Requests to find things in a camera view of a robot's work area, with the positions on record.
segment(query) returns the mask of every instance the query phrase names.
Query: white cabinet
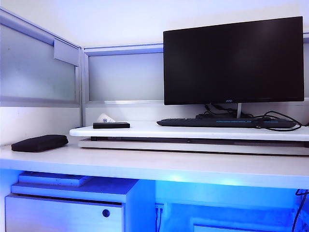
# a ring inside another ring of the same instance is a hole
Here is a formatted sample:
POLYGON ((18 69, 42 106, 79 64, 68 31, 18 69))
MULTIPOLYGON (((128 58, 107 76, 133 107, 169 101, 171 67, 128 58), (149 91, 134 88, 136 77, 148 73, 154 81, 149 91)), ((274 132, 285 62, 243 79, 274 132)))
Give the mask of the white cabinet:
POLYGON ((7 232, 123 231, 122 205, 15 195, 5 203, 7 232))
POLYGON ((25 172, 19 177, 5 198, 6 232, 155 230, 154 181, 93 177, 72 186, 71 175, 25 172))

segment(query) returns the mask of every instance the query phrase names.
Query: computer monitor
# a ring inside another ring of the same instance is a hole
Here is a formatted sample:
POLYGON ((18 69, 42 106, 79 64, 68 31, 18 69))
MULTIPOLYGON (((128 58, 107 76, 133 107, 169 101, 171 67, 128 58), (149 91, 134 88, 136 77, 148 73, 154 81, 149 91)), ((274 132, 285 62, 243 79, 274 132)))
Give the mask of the computer monitor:
POLYGON ((165 31, 164 104, 304 100, 303 20, 165 31))

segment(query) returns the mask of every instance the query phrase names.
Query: drawer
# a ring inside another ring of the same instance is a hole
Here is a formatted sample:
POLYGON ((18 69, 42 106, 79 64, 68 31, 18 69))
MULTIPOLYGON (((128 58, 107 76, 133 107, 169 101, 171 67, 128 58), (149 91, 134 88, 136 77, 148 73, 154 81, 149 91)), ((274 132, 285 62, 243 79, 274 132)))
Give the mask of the drawer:
POLYGON ((17 195, 5 203, 6 232, 123 232, 121 204, 17 195))

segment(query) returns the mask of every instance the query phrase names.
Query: frosted glass panel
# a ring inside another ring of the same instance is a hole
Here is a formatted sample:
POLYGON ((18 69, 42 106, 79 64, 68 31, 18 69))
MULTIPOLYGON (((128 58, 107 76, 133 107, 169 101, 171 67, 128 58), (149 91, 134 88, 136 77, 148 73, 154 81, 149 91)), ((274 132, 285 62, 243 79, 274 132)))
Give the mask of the frosted glass panel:
POLYGON ((305 98, 309 98, 309 43, 304 43, 305 98))
POLYGON ((90 101, 162 100, 163 53, 89 57, 90 101))
POLYGON ((75 100, 75 66, 54 47, 1 25, 1 96, 75 100))

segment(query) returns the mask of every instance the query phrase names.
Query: keyhole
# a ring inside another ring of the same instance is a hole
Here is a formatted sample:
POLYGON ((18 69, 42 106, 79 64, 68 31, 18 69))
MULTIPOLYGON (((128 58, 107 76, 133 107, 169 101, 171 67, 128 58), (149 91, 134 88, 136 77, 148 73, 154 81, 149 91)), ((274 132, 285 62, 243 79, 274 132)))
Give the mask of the keyhole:
POLYGON ((108 218, 109 215, 110 215, 110 212, 107 209, 104 209, 102 214, 103 214, 104 217, 108 218))

